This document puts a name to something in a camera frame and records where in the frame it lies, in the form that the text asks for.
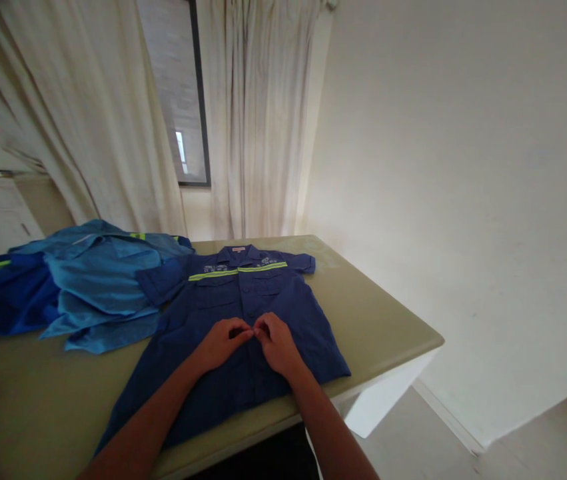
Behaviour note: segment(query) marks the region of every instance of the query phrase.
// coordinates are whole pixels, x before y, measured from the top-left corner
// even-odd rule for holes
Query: light blue shirt
[[[91,220],[10,250],[43,252],[61,289],[60,316],[41,338],[71,334],[65,349],[102,353],[137,342],[157,329],[159,309],[139,288],[135,272],[193,252],[185,237],[130,234]]]

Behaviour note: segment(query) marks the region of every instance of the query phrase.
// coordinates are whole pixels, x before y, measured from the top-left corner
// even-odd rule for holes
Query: white cabinet
[[[48,176],[0,178],[0,254],[71,225],[70,212]]]

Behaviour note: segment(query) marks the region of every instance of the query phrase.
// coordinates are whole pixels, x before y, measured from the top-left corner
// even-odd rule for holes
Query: table
[[[323,308],[352,376],[323,388],[336,404],[357,394],[345,417],[366,437],[443,345],[443,338],[314,235],[194,243],[309,253],[306,282]],[[92,355],[63,350],[65,337],[0,337],[0,478],[74,478],[88,464],[111,409],[149,340]],[[161,453],[153,478],[183,478],[300,420],[292,397],[239,413]]]

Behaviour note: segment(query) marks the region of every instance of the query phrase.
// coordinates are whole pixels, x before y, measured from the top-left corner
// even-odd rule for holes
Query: shirt collar
[[[242,256],[243,259],[249,258],[252,260],[261,260],[261,250],[256,248],[254,245],[229,245],[228,247],[223,247],[219,253],[217,253],[217,262],[232,262],[233,259],[236,259],[236,253],[232,252],[233,248],[241,248],[244,247],[247,250],[245,257]]]

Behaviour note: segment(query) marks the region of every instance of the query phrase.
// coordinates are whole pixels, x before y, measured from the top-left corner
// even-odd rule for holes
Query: human hand
[[[257,319],[255,336],[261,342],[268,365],[283,375],[288,382],[296,373],[307,368],[294,344],[288,325],[274,313],[264,313]]]
[[[230,338],[233,330],[240,333]],[[194,368],[201,371],[201,375],[223,365],[223,363],[254,335],[250,325],[239,318],[219,320],[216,322],[203,341],[190,355]]]

